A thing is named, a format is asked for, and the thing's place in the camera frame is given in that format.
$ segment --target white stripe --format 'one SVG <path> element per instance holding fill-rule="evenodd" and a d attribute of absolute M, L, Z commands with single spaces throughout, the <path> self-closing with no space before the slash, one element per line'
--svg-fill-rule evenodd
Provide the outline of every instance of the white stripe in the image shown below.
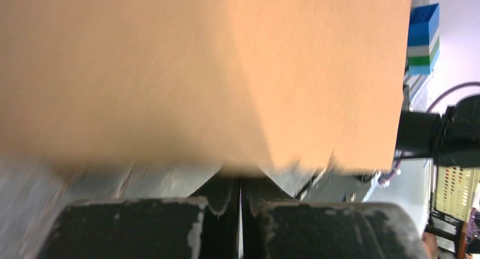
<path fill-rule="evenodd" d="M 320 173 L 317 177 L 315 177 L 315 179 L 312 181 L 312 186 L 316 185 L 322 177 L 323 177 L 323 172 Z"/>
<path fill-rule="evenodd" d="M 432 42 L 430 43 L 430 45 L 408 46 L 406 48 L 406 54 L 408 55 L 408 57 L 426 57 L 426 56 L 429 56 L 430 53 L 432 52 L 435 44 L 436 44 L 436 41 L 438 40 L 439 31 L 440 30 L 438 30 L 438 29 L 436 30 L 434 38 L 432 39 Z"/>

